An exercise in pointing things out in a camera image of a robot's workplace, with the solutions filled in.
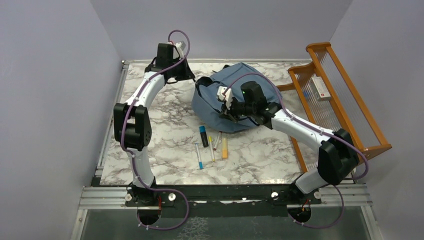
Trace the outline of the blue capped white pen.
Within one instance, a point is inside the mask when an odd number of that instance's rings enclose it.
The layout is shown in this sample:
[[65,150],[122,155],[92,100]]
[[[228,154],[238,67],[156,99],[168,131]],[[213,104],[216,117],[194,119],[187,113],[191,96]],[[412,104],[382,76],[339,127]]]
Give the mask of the blue capped white pen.
[[198,166],[199,166],[199,169],[202,170],[204,167],[203,167],[203,162],[202,162],[201,153],[200,153],[200,149],[199,149],[199,144],[195,143],[194,146],[195,146]]

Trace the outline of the black blue highlighter marker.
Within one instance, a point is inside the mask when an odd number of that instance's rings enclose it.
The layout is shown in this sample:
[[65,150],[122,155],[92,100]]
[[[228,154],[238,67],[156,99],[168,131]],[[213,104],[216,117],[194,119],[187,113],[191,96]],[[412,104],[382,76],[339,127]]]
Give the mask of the black blue highlighter marker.
[[200,132],[200,137],[201,137],[203,147],[204,148],[209,147],[209,140],[208,140],[205,126],[201,125],[199,127],[199,132]]

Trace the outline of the orange highlighter marker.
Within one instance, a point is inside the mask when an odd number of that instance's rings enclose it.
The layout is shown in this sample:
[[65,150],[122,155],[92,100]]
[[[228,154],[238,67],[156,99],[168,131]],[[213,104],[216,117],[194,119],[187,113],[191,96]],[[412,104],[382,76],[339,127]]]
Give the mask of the orange highlighter marker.
[[225,134],[221,137],[221,156],[223,159],[228,159],[229,152],[228,152],[228,138]]

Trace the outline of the white red small box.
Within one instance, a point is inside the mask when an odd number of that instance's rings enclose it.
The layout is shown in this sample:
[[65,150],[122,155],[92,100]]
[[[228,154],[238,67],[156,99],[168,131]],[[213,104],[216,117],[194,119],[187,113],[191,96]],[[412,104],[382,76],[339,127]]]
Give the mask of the white red small box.
[[310,85],[312,93],[318,102],[329,101],[331,99],[331,94],[320,76],[312,77],[310,79]]

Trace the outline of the yellow capped white pen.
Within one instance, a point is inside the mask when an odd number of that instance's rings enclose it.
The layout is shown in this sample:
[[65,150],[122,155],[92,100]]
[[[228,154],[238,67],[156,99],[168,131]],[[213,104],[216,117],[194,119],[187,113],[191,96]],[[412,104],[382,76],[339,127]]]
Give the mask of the yellow capped white pen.
[[213,163],[216,162],[215,158],[215,150],[214,150],[214,143],[211,136],[208,136],[208,143],[209,143],[209,149],[210,149],[210,156]]

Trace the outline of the red capped white pen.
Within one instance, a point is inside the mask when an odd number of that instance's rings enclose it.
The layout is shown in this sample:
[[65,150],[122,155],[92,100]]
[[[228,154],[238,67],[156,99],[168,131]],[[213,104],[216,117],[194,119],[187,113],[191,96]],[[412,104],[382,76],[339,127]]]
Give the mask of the red capped white pen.
[[219,131],[218,134],[217,134],[217,137],[216,137],[216,139],[214,141],[214,146],[213,146],[213,150],[214,151],[216,151],[218,149],[218,146],[220,144],[221,138],[222,138],[222,132]]

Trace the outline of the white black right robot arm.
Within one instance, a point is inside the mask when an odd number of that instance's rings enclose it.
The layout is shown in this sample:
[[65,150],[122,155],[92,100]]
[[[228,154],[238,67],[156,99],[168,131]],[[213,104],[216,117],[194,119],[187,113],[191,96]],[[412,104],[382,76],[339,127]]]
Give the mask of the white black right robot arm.
[[289,199],[300,204],[309,193],[326,185],[338,185],[359,164],[350,134],[332,131],[297,117],[280,103],[268,101],[255,81],[241,85],[243,101],[238,101],[229,87],[221,86],[217,99],[222,103],[221,114],[237,122],[251,117],[259,124],[285,133],[317,152],[317,167],[301,174],[290,185]]

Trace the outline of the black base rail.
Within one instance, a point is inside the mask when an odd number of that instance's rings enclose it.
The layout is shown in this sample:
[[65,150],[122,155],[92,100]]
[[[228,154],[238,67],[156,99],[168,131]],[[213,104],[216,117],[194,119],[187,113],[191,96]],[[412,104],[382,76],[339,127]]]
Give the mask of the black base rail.
[[93,209],[136,210],[146,217],[286,217],[291,209],[320,204],[314,190],[298,196],[289,184],[153,185],[156,191],[130,185],[84,189],[80,206]]

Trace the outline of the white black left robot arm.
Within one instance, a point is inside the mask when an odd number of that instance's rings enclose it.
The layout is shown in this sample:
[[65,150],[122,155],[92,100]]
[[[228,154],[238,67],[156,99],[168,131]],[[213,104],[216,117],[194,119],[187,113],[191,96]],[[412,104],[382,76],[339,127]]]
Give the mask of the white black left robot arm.
[[149,108],[169,79],[185,81],[195,78],[188,65],[185,49],[189,50],[183,41],[158,44],[157,55],[145,68],[139,87],[128,100],[116,103],[113,108],[115,140],[130,158],[133,174],[131,194],[147,206],[157,200],[157,191],[152,188],[155,177],[148,155],[148,145],[153,134]]

